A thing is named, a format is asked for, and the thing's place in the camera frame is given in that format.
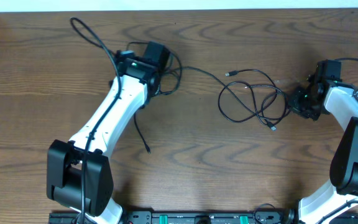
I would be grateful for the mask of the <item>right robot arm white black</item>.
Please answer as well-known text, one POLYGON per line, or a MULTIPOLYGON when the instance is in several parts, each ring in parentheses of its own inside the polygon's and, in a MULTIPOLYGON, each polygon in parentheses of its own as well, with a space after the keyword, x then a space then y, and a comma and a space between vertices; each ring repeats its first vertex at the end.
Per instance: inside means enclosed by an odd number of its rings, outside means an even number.
POLYGON ((331 114, 344 131, 329 169, 329 180, 298 202, 290 211, 290 223, 329 223, 358 205, 358 87, 341 79, 343 58, 322 60, 290 95, 289 108, 305 119, 316 121, 331 114))

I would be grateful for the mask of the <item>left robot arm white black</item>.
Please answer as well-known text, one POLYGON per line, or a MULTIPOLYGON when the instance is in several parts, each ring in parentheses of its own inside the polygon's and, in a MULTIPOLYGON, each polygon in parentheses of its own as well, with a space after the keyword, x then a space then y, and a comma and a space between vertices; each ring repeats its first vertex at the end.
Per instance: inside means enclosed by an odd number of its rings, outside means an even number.
POLYGON ((121 221, 123 209, 112 199, 109 160, 129 120, 157 93, 170 56, 166 46, 156 42, 148 42, 141 57, 131 50, 118 51, 117 76, 101 105, 69 141, 50 145, 47 197, 76 210, 76 223, 121 221))

